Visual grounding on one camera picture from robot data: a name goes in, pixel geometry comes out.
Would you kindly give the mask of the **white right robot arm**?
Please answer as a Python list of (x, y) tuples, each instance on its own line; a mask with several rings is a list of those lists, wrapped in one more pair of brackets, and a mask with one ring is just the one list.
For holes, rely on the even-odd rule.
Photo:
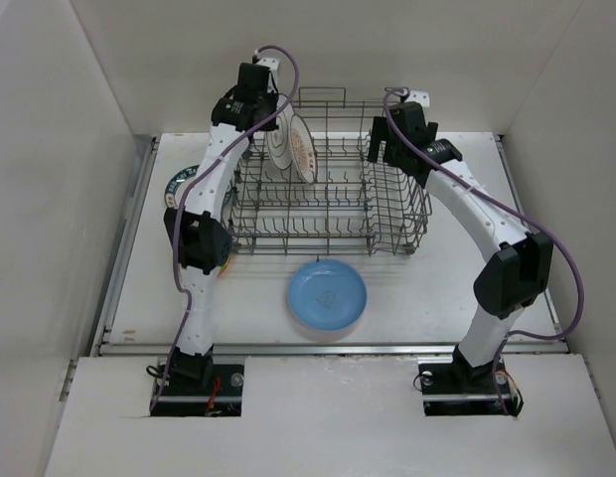
[(553, 242), (533, 234), (493, 205), (461, 152), (437, 138), (421, 104), (392, 105), (373, 119), (368, 159), (411, 177), (452, 214), (481, 252), (484, 268), (473, 291), (478, 303), (466, 336), (456, 346), (450, 379), (471, 392), (493, 374), (495, 354), (518, 318), (547, 285)]

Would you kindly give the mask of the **grey wire dish rack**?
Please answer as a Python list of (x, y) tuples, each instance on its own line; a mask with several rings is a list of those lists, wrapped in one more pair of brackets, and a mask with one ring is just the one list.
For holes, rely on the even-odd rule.
[(379, 99), (342, 87), (302, 87), (293, 99), (317, 158), (315, 184), (278, 170), (257, 136), (233, 174), (223, 224), (233, 250), (274, 255), (412, 255), (427, 232), (427, 193), (400, 170), (369, 159)]

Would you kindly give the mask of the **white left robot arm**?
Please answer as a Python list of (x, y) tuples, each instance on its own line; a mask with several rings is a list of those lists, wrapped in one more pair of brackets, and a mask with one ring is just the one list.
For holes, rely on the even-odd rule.
[(239, 66), (236, 84), (213, 108), (207, 148), (193, 182), (178, 206), (165, 211), (174, 281), (186, 305), (156, 380), (158, 394), (180, 384), (197, 395), (211, 385), (214, 343), (206, 302), (231, 254), (231, 234), (222, 219), (225, 195), (252, 136), (275, 130), (277, 117), (289, 103), (279, 98), (278, 70), (279, 60), (267, 57)]

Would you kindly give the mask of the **white plate with green rim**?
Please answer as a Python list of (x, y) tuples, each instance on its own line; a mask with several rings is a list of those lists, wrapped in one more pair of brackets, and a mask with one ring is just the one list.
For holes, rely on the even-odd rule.
[[(164, 204), (168, 209), (177, 209), (179, 199), (187, 185), (192, 182), (197, 175), (198, 166), (189, 166), (180, 170), (167, 183), (164, 190)], [(230, 206), (234, 202), (234, 197), (237, 194), (236, 186), (229, 185), (226, 190), (223, 207)]]

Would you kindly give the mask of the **white blue-rimmed plate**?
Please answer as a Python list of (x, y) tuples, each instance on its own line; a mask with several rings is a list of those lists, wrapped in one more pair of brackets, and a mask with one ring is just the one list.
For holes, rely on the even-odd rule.
[(292, 162), (292, 152), (289, 142), (290, 121), (294, 114), (292, 103), (289, 102), (275, 118), (276, 128), (265, 133), (265, 146), (272, 164), (280, 171), (287, 170)]

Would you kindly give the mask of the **patterned white plate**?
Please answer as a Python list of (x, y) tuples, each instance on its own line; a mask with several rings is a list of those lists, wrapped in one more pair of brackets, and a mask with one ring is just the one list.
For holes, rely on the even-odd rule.
[(306, 184), (315, 184), (318, 176), (318, 162), (312, 135), (306, 121), (294, 113), (290, 121), (290, 146), (295, 169)]

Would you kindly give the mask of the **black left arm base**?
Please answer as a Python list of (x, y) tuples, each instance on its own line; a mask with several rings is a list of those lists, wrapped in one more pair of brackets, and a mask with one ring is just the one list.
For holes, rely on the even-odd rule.
[(154, 380), (149, 412), (154, 417), (240, 417), (244, 385), (244, 363), (213, 364), (203, 382), (188, 378), (168, 379), (159, 388), (164, 364), (147, 366)]

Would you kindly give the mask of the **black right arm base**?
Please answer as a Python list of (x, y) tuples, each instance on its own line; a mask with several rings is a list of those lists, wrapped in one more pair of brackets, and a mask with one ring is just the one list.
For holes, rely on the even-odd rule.
[(425, 416), (520, 415), (525, 400), (502, 359), (495, 373), (488, 365), (471, 380), (459, 378), (457, 370), (450, 362), (418, 363), (412, 384), (421, 392)]

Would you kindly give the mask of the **blue plate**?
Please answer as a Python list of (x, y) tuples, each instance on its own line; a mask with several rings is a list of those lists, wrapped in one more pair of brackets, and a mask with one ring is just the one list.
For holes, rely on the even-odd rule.
[(337, 333), (354, 326), (368, 303), (366, 284), (351, 265), (336, 259), (303, 264), (287, 287), (287, 303), (303, 326)]

